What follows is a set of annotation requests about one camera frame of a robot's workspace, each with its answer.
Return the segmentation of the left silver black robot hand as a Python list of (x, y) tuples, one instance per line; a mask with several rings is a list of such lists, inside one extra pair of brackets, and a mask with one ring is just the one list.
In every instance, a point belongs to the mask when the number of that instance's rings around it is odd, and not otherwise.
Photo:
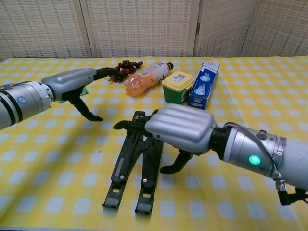
[(80, 95), (86, 85), (117, 74), (117, 71), (109, 67), (101, 69), (81, 68), (45, 77), (41, 80), (41, 83), (51, 89), (54, 101), (69, 101), (87, 120), (100, 122), (103, 119), (89, 111)]

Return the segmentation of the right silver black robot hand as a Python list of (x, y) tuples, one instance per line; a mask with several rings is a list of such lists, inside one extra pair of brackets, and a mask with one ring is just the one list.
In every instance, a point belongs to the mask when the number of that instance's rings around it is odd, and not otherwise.
[(216, 144), (212, 136), (217, 127), (211, 113), (174, 103), (155, 110), (151, 115), (135, 121), (122, 120), (113, 126), (116, 130), (136, 132), (178, 149), (174, 163), (161, 167), (160, 173), (165, 175), (180, 172), (193, 155), (214, 150)]

